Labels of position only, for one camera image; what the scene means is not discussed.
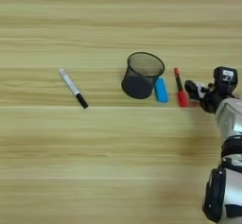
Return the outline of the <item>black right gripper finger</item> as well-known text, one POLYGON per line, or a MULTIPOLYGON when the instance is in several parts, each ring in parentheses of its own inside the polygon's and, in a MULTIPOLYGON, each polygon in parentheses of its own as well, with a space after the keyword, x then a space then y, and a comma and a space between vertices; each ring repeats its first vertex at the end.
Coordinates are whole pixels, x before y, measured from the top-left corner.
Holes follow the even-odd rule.
POLYGON ((202 100, 206 94, 205 85, 192 80, 186 80, 184 88, 192 100, 202 100))

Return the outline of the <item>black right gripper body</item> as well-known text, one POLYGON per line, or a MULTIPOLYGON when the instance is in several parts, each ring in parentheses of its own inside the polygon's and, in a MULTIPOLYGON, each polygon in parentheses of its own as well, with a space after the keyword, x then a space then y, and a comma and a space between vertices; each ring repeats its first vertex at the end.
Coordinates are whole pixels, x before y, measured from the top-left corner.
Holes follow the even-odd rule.
POLYGON ((209 84, 206 88, 202 87, 204 93, 200 100, 200 106, 208 113, 215 113, 219 104, 227 98, 233 97, 234 86, 222 86, 209 84))

